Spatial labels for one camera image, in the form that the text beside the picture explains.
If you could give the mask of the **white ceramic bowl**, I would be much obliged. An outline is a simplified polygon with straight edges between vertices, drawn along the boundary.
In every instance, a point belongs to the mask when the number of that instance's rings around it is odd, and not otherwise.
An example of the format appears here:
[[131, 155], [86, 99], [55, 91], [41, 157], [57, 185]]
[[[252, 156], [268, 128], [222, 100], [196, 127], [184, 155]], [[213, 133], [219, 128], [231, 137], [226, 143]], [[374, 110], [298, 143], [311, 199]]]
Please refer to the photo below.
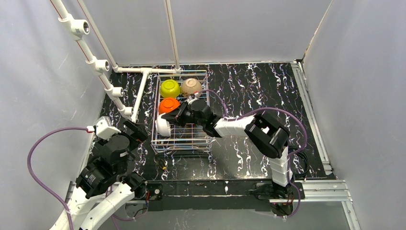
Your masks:
[[163, 99], [158, 106], [159, 114], [170, 113], [180, 106], [180, 102], [176, 98], [168, 97]]

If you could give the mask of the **white striped bottom bowl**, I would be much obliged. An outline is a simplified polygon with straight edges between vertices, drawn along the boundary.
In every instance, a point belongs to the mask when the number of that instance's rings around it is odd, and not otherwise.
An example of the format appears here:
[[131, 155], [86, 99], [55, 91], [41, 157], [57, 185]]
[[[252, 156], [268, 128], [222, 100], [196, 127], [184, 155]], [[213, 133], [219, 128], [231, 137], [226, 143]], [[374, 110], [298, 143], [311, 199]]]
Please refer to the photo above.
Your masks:
[[171, 128], [169, 122], [163, 118], [166, 113], [160, 114], [155, 120], [157, 132], [163, 137], [171, 136]]

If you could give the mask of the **beige ceramic bowl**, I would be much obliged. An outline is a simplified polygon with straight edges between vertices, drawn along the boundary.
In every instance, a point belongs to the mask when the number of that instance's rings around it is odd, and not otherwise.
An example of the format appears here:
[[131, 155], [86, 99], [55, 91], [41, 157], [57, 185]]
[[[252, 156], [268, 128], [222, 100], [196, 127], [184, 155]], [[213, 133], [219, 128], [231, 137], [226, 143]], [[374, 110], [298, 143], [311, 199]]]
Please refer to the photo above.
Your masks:
[[202, 84], [195, 78], [188, 78], [181, 84], [181, 94], [185, 98], [202, 90]]

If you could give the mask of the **yellow-green plastic bowl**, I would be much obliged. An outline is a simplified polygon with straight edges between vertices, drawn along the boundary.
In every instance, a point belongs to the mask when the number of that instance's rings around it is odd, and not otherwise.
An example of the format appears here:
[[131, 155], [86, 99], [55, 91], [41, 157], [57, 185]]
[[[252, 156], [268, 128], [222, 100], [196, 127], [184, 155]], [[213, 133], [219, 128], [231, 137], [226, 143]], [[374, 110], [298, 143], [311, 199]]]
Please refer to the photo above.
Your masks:
[[169, 79], [161, 83], [159, 92], [163, 98], [176, 98], [181, 94], [181, 88], [175, 80]]

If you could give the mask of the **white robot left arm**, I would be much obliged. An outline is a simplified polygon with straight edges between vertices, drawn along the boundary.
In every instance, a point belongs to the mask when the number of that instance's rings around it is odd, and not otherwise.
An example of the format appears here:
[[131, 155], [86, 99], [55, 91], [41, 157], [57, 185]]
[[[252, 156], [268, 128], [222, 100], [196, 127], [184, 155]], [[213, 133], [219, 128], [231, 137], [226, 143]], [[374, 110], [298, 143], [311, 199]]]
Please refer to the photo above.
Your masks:
[[96, 230], [127, 201], [147, 196], [146, 180], [136, 172], [126, 172], [135, 157], [133, 151], [147, 140], [147, 131], [130, 120], [124, 125], [130, 133], [114, 127], [107, 117], [87, 127], [99, 141], [93, 158], [75, 180], [68, 211], [59, 216], [53, 230]]

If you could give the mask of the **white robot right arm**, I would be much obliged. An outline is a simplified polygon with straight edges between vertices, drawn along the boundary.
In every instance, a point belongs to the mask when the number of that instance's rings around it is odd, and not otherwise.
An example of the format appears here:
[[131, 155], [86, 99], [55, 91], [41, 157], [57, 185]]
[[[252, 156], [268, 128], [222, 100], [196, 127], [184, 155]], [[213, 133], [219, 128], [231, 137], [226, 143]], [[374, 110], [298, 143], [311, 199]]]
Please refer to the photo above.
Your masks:
[[290, 132], [266, 109], [250, 112], [246, 116], [227, 118], [212, 112], [203, 99], [184, 101], [168, 113], [160, 114], [155, 125], [160, 135], [171, 135], [170, 125], [201, 126], [210, 137], [247, 137], [264, 156], [270, 159], [272, 181], [282, 187], [292, 184], [292, 171], [288, 162]]

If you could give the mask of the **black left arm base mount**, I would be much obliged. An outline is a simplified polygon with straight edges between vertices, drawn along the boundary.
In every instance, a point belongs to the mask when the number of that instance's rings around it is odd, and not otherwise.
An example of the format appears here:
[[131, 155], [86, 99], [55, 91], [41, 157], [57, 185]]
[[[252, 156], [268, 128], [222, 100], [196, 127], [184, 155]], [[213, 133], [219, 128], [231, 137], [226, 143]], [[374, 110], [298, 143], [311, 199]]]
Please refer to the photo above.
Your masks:
[[124, 209], [130, 219], [136, 219], [148, 212], [153, 203], [161, 201], [163, 198], [162, 184], [151, 183], [143, 185], [135, 192], [135, 197], [127, 201]]

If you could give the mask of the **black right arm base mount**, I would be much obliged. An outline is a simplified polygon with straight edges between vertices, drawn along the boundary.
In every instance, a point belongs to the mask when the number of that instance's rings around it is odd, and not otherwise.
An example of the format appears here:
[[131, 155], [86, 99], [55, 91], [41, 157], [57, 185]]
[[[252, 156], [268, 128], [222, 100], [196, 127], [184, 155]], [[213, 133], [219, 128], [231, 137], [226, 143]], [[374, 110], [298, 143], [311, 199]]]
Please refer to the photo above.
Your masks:
[[281, 186], [274, 182], [260, 182], [253, 185], [248, 194], [258, 200], [268, 200], [271, 212], [281, 218], [287, 218], [294, 214], [293, 203], [305, 199], [302, 183], [287, 184]]

